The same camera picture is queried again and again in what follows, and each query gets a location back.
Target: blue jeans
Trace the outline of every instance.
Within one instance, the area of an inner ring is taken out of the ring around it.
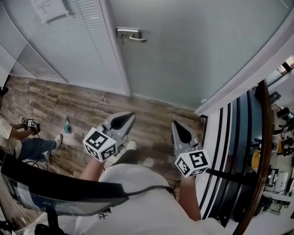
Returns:
[[[22,149],[18,156],[18,159],[21,161],[29,159],[35,162],[39,159],[39,162],[44,162],[45,156],[43,152],[50,151],[56,148],[56,142],[54,140],[25,138],[21,140],[21,142]]]

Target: paper taped on glass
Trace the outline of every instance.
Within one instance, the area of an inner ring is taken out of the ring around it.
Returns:
[[[62,0],[31,0],[31,3],[42,23],[64,14],[68,16]]]

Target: beige shirt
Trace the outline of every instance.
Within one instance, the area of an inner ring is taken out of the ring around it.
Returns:
[[[11,130],[12,126],[0,115],[0,148],[11,155],[15,150],[16,157],[18,157],[22,143],[20,140],[9,138]]]

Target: white blind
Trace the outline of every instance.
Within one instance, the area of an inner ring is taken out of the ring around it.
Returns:
[[[4,0],[30,44],[69,82],[123,93],[93,0],[63,1],[69,16],[42,23],[30,0]]]

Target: white marker cube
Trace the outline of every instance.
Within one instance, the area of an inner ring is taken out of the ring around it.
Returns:
[[[118,152],[117,142],[94,127],[83,139],[83,144],[87,152],[101,162]]]
[[[28,127],[36,127],[35,119],[28,119]]]
[[[25,117],[20,116],[20,123],[26,124],[27,119]]]
[[[210,166],[210,162],[207,151],[203,149],[181,153],[176,159],[175,165],[185,178],[188,178],[204,172]]]

